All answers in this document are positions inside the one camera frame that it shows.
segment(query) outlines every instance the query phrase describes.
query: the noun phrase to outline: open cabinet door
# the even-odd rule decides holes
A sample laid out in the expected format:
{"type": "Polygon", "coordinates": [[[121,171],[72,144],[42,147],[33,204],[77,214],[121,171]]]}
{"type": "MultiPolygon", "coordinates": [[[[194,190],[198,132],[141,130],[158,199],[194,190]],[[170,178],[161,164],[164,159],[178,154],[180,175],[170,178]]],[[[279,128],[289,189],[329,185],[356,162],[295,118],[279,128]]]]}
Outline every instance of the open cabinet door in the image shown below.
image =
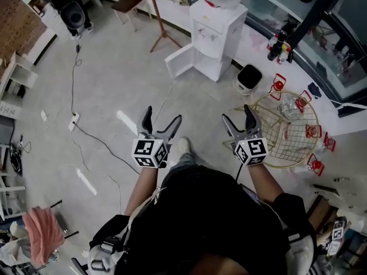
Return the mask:
{"type": "Polygon", "coordinates": [[[172,78],[176,78],[194,66],[195,52],[193,44],[188,44],[165,59],[172,78]]]}

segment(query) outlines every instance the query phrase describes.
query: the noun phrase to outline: stool seat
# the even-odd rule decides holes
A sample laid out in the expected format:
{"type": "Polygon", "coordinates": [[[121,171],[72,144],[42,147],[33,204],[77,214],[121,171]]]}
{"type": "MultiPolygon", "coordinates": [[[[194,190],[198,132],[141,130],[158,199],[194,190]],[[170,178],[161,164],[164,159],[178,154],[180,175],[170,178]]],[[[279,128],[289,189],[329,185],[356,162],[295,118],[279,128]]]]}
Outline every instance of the stool seat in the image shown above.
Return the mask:
{"type": "Polygon", "coordinates": [[[142,1],[143,0],[119,0],[112,4],[111,8],[122,13],[128,13],[142,1]]]}

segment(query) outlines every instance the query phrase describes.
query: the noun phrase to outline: forearm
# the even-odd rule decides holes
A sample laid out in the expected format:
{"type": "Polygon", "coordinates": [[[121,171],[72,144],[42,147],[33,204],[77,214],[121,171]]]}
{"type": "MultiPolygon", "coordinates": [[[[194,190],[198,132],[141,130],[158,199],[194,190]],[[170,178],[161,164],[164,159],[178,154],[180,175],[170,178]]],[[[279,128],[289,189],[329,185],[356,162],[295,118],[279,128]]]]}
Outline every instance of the forearm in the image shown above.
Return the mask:
{"type": "Polygon", "coordinates": [[[283,193],[282,188],[263,164],[248,166],[248,171],[257,196],[264,202],[272,203],[283,193]]]}
{"type": "Polygon", "coordinates": [[[130,216],[157,188],[158,169],[143,168],[128,201],[125,215],[130,216]]]}

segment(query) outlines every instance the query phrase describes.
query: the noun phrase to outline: black shirt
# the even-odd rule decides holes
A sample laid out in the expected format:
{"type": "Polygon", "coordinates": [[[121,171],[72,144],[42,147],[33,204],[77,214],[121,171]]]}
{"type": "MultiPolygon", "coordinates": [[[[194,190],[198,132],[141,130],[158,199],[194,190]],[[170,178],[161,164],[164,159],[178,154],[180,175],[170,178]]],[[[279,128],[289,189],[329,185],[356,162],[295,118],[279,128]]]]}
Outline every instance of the black shirt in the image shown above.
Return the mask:
{"type": "MultiPolygon", "coordinates": [[[[286,274],[287,236],[279,218],[244,192],[227,174],[203,166],[178,168],[162,183],[155,205],[137,217],[124,274],[188,274],[203,253],[231,258],[249,274],[286,274]]],[[[313,230],[300,197],[282,194],[272,208],[289,227],[313,230]]],[[[117,215],[95,235],[90,247],[116,235],[128,217],[117,215]]]]}

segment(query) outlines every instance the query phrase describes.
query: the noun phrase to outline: gold wire basket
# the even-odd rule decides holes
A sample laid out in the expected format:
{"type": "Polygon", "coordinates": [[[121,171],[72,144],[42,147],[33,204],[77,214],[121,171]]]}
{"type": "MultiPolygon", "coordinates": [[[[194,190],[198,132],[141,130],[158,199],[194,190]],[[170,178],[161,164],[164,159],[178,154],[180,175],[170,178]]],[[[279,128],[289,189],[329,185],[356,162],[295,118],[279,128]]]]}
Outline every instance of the gold wire basket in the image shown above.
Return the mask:
{"type": "Polygon", "coordinates": [[[306,137],[307,129],[319,130],[316,112],[307,99],[294,92],[278,91],[261,97],[252,108],[261,120],[262,134],[268,143],[269,155],[264,164],[273,168],[290,168],[309,158],[321,131],[314,131],[313,136],[306,137]],[[282,109],[279,109],[285,99],[298,99],[303,102],[302,112],[295,111],[297,107],[290,111],[299,113],[298,119],[289,121],[282,109]]]}

